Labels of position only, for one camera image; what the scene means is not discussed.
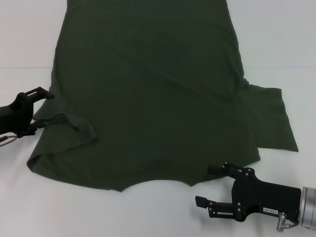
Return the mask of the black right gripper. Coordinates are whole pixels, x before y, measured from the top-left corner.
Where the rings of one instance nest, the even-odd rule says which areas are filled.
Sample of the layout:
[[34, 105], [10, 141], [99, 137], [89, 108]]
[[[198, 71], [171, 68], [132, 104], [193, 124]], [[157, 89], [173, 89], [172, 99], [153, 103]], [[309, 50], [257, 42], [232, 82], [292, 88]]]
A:
[[235, 219], [243, 222], [252, 213], [277, 217], [281, 212], [293, 223], [298, 222], [302, 191], [299, 188], [259, 180], [252, 168], [225, 162], [209, 165], [207, 172], [216, 177], [234, 178], [232, 204], [196, 196], [196, 206], [208, 210], [210, 218]]

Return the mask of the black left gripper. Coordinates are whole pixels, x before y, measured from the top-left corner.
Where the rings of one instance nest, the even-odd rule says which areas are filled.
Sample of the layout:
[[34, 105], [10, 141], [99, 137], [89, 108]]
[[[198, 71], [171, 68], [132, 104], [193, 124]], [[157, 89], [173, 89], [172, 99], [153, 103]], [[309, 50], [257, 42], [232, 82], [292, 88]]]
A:
[[11, 104], [0, 108], [0, 134], [11, 132], [18, 138], [35, 135], [38, 129], [45, 127], [45, 123], [39, 120], [32, 122], [33, 103], [53, 98], [54, 95], [42, 87], [19, 93]]

